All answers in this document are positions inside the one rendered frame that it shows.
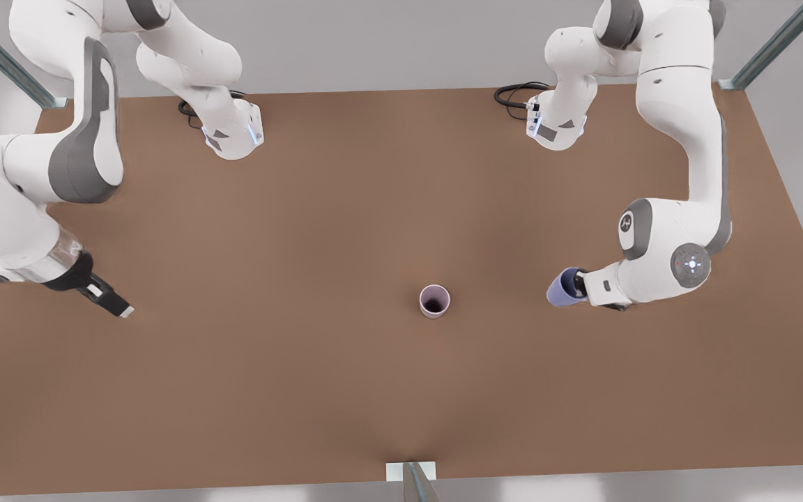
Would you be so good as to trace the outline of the purple cup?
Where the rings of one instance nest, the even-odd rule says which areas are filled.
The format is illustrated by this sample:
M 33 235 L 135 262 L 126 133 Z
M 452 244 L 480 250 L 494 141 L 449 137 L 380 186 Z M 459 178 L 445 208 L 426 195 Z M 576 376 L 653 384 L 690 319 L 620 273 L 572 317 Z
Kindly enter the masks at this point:
M 567 268 L 561 271 L 561 273 L 555 277 L 546 293 L 546 298 L 552 305 L 564 307 L 576 305 L 584 300 L 587 300 L 580 300 L 574 296 L 574 290 L 572 288 L 572 276 L 574 275 L 576 269 L 580 268 Z

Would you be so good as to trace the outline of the pink cup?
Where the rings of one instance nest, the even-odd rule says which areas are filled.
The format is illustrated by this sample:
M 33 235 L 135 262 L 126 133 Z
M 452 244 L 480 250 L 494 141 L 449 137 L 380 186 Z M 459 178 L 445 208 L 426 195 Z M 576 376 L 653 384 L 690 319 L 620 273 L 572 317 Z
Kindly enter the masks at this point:
M 450 306 L 450 293 L 440 284 L 430 284 L 420 292 L 420 310 L 424 317 L 442 317 Z

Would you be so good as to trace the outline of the silver frame post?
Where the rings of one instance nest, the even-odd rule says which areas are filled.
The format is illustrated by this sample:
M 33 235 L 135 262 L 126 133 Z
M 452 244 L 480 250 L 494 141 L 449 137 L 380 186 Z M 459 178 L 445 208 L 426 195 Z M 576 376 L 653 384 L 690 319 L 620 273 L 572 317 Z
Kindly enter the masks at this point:
M 803 32 L 803 2 L 791 16 L 758 48 L 744 66 L 730 79 L 717 80 L 722 90 L 745 90 Z
M 402 482 L 404 502 L 440 502 L 433 486 L 436 462 L 401 462 L 385 465 L 386 482 Z
M 18 86 L 36 105 L 42 109 L 64 108 L 69 99 L 53 96 L 12 54 L 0 46 L 0 73 Z

